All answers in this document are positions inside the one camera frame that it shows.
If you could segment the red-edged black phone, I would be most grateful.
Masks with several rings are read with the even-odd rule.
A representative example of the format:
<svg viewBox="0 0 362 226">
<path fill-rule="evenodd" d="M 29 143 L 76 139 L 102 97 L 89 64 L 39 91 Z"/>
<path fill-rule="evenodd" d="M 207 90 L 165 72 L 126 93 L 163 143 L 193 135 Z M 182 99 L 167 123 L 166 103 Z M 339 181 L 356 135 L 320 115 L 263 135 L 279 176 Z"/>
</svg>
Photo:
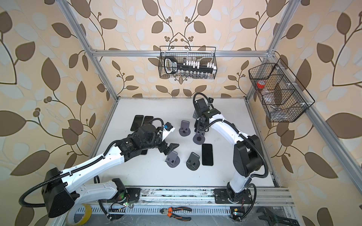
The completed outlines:
<svg viewBox="0 0 362 226">
<path fill-rule="evenodd" d="M 148 153 L 148 149 L 147 150 L 142 150 L 141 155 L 146 155 Z"/>
</svg>

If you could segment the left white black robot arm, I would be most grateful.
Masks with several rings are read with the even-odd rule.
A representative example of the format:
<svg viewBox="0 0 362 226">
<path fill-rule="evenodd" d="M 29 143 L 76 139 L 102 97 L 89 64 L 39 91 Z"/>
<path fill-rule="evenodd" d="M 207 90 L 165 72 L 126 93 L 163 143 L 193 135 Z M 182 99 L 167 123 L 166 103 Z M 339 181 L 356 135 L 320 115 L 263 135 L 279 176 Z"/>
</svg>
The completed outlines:
<svg viewBox="0 0 362 226">
<path fill-rule="evenodd" d="M 162 122 L 160 127 L 155 127 L 148 121 L 127 137 L 112 141 L 102 154 L 62 171 L 57 168 L 49 170 L 45 180 L 24 192 L 18 202 L 27 208 L 44 207 L 48 217 L 55 218 L 65 214 L 76 204 L 115 199 L 126 191 L 120 179 L 103 184 L 85 183 L 106 170 L 139 156 L 144 150 L 157 148 L 164 155 L 170 154 L 179 146 L 166 143 L 166 137 L 174 130 L 169 122 Z"/>
</svg>

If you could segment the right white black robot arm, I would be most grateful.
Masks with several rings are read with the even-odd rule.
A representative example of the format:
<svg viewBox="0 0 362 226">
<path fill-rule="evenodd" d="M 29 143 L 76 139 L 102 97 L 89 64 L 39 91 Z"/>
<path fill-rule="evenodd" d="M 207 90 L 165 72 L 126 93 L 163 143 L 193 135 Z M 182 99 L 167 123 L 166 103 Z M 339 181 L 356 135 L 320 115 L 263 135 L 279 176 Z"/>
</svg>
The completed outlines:
<svg viewBox="0 0 362 226">
<path fill-rule="evenodd" d="M 250 207 L 242 215 L 232 214 L 232 219 L 241 222 L 254 207 L 257 195 L 254 178 L 264 179 L 269 175 L 267 161 L 261 147 L 261 141 L 256 135 L 248 135 L 239 130 L 236 125 L 225 119 L 222 113 L 214 108 L 213 99 L 201 92 L 196 92 L 192 100 L 195 108 L 193 118 L 196 119 L 195 131 L 206 132 L 212 128 L 233 145 L 233 165 L 235 173 L 227 183 L 226 194 L 229 203 L 239 204 L 247 190 L 253 188 L 254 197 Z"/>
</svg>

